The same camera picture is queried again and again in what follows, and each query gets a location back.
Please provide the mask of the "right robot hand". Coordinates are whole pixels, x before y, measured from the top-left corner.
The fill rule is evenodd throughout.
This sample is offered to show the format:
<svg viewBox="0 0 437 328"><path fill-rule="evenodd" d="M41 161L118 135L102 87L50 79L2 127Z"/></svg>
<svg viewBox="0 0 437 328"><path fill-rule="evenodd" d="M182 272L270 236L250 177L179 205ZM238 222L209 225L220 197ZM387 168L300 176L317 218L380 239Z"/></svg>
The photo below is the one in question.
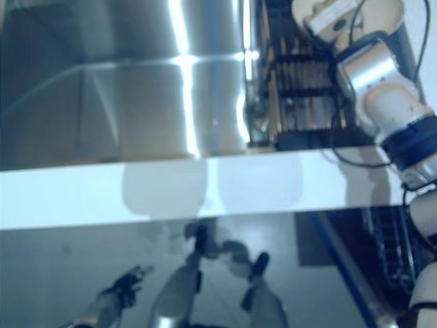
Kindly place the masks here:
<svg viewBox="0 0 437 328"><path fill-rule="evenodd" d="M291 12L305 35L341 50L375 32L395 33L405 7L402 1L292 1Z"/></svg>

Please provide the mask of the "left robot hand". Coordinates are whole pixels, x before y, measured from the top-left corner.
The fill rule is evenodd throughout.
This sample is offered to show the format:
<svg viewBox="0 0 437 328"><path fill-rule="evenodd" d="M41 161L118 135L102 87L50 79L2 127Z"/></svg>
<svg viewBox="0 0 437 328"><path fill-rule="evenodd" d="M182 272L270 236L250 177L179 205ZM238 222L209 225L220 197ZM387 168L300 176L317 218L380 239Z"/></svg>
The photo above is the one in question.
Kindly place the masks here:
<svg viewBox="0 0 437 328"><path fill-rule="evenodd" d="M113 284L98 295L113 295L121 309L131 308L137 301L137 293L142 289L144 278L154 270L154 265L134 266L118 277Z"/></svg>

